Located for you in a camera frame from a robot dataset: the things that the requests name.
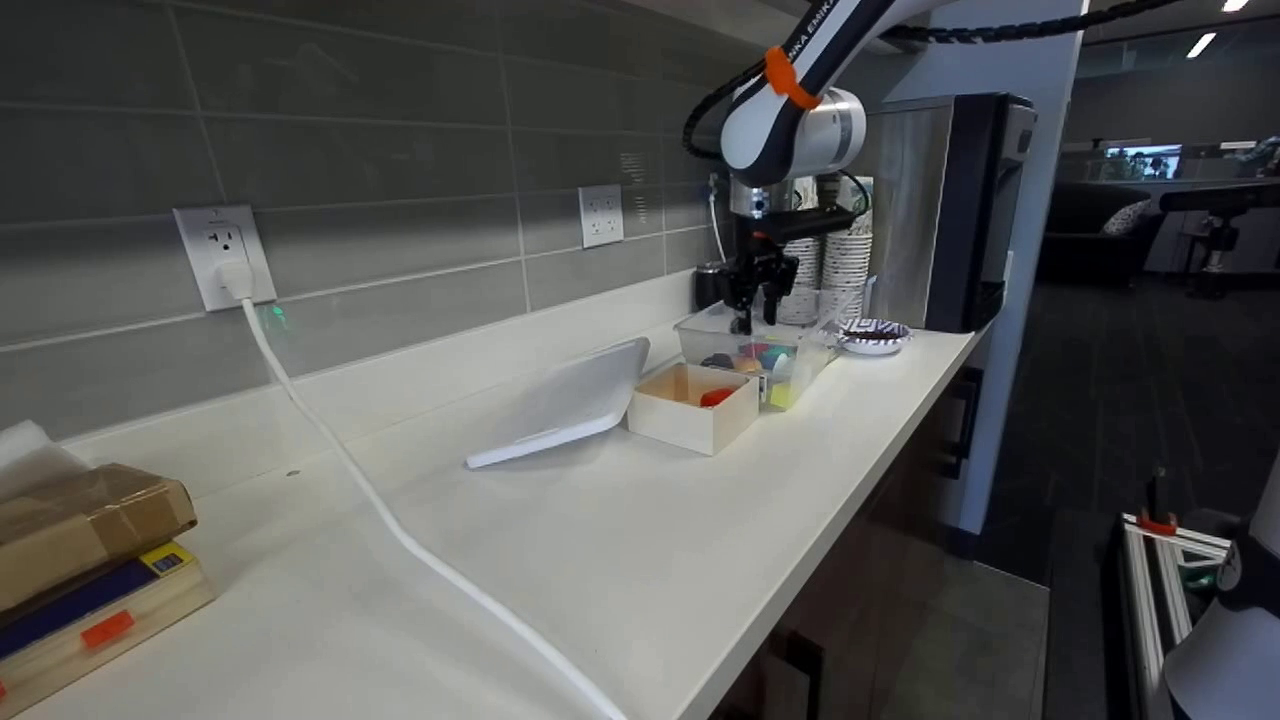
cable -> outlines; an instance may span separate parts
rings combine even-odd
[[[496,598],[489,598],[479,585],[471,585],[468,576],[461,576],[454,567],[447,567],[439,558],[433,558],[418,542],[412,542],[403,532],[403,526],[396,521],[396,514],[383,505],[383,495],[373,487],[373,481],[363,476],[363,469],[354,465],[353,450],[337,437],[337,427],[292,390],[283,366],[274,359],[264,324],[254,320],[252,302],[239,295],[239,313],[246,320],[252,345],[258,348],[258,357],[266,359],[274,386],[283,390],[283,395],[292,401],[292,408],[337,450],[337,455],[345,462],[348,476],[354,481],[354,487],[363,491],[363,501],[373,505],[373,514],[380,516],[380,526],[390,532],[390,542],[418,559],[425,567],[433,567],[434,576],[445,576],[454,591],[464,591],[471,605],[479,605],[491,621],[498,621],[509,633],[514,633],[542,663],[551,663],[576,692],[581,701],[589,701],[600,716],[608,720],[625,720],[625,714],[561,654],[551,649],[534,630],[526,630],[514,614],[509,614]]]
[[[984,25],[984,28],[892,28],[882,40],[928,40],[928,45],[1006,45],[1006,40],[1044,40],[1044,37],[1069,37],[1099,25],[1114,25],[1122,16],[1138,16],[1152,7],[1169,7],[1176,0],[1122,0],[1099,12],[1082,16],[1052,16],[1031,25]]]
[[[1069,37],[1069,34],[1082,34],[1082,28],[1099,28],[1122,16],[1138,16],[1152,7],[1169,7],[1176,0],[1122,0],[1099,12],[1082,12],[1082,16],[1052,16],[1052,19],[1031,19],[1031,25],[984,25],[984,28],[892,28],[882,34],[882,40],[914,40],[914,45],[1006,45],[1006,40],[1044,40],[1044,37]],[[683,117],[683,150],[687,156],[699,161],[720,161],[720,150],[704,150],[692,139],[692,133],[704,124],[704,117],[723,105],[738,83],[755,80],[760,83],[764,59],[755,59],[752,70],[735,71],[731,80],[723,80],[720,87],[713,87],[699,105],[692,105],[692,111]]]

cardboard box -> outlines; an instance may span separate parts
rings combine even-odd
[[[652,374],[631,401],[628,431],[720,452],[760,416],[760,377],[672,366]]]
[[[0,614],[195,526],[183,483],[102,465],[0,495]]]

small white box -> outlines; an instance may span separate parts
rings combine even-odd
[[[641,382],[628,431],[720,452],[760,416],[760,377],[667,366]]]

ceiling light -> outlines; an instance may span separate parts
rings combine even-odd
[[[1189,59],[1204,58],[1204,47],[1215,40],[1215,34],[1204,34],[1193,47]]]

floor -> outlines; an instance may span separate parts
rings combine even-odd
[[[1248,516],[1280,450],[1280,292],[1034,289],[981,558],[1046,582],[1076,516]]]
[[[952,559],[882,720],[1040,720],[1046,590]]]

